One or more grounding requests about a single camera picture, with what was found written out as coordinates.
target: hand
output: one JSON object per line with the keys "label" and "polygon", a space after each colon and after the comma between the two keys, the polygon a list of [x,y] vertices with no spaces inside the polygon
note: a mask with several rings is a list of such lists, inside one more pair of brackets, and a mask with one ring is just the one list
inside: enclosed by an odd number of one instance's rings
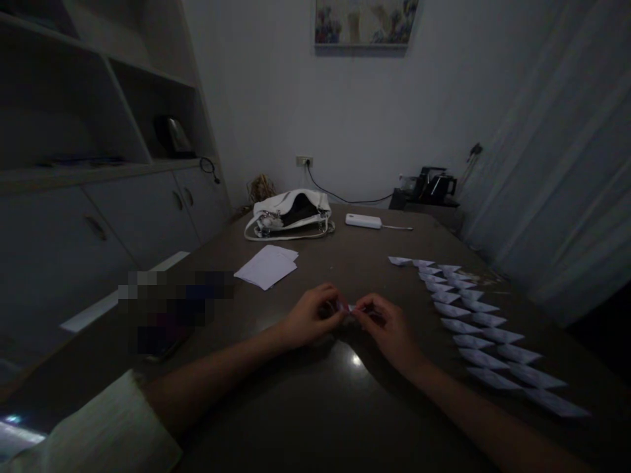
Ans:
{"label": "hand", "polygon": [[[363,311],[366,308],[378,313],[384,323],[375,322],[370,315]],[[406,378],[413,375],[419,367],[427,362],[427,358],[414,339],[413,332],[401,307],[394,305],[378,294],[369,294],[357,301],[352,315],[372,335],[381,353],[390,364]]]}
{"label": "hand", "polygon": [[341,300],[343,306],[348,305],[340,292],[330,283],[322,284],[305,292],[287,318],[279,323],[283,343],[287,349],[294,349],[315,342],[321,336],[338,327],[347,310],[336,312],[328,319],[321,319],[318,309],[329,301]]}

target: handbag strap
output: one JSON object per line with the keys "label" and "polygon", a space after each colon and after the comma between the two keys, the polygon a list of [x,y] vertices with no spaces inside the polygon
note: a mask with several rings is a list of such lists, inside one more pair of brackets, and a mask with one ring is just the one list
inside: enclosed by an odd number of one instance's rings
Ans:
{"label": "handbag strap", "polygon": [[[254,216],[248,224],[245,226],[245,230],[243,230],[243,236],[246,240],[250,241],[281,241],[281,240],[301,240],[303,238],[322,238],[329,232],[329,217],[326,217],[324,231],[317,233],[316,235],[304,235],[304,236],[274,236],[271,238],[252,238],[248,236],[248,229],[252,226],[254,222],[258,220],[258,216]],[[331,230],[335,230],[335,224],[331,222]]]}

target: wall outlet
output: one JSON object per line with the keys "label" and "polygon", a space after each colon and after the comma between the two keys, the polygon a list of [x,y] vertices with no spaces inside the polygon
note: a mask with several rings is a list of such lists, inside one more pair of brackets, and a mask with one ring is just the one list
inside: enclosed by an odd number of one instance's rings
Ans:
{"label": "wall outlet", "polygon": [[312,168],[314,166],[314,159],[311,156],[296,156],[296,166],[305,168],[307,166],[307,160],[309,161],[309,166]]}

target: kettle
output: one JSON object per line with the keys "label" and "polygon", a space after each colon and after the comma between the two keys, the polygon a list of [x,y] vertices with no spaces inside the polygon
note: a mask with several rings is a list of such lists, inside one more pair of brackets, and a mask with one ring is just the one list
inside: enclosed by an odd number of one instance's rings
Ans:
{"label": "kettle", "polygon": [[[441,173],[432,179],[432,181],[425,187],[423,197],[435,201],[442,202],[448,195],[454,195],[456,193],[456,185],[458,180],[450,175]],[[449,190],[450,184],[453,183],[451,191]]]}
{"label": "kettle", "polygon": [[158,141],[166,148],[169,157],[176,159],[196,158],[191,142],[180,121],[172,115],[160,115],[153,120]]}

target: cabinet door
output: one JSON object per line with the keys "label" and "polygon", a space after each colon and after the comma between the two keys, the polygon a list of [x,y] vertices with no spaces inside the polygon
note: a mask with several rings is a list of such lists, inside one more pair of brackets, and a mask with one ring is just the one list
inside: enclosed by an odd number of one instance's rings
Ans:
{"label": "cabinet door", "polygon": [[59,324],[137,270],[79,187],[2,197],[0,221],[0,338],[16,352],[52,351]]}
{"label": "cabinet door", "polygon": [[140,268],[199,247],[191,218],[170,172],[84,185]]}
{"label": "cabinet door", "polygon": [[174,171],[174,175],[204,244],[225,227],[227,214],[222,186],[199,168]]}

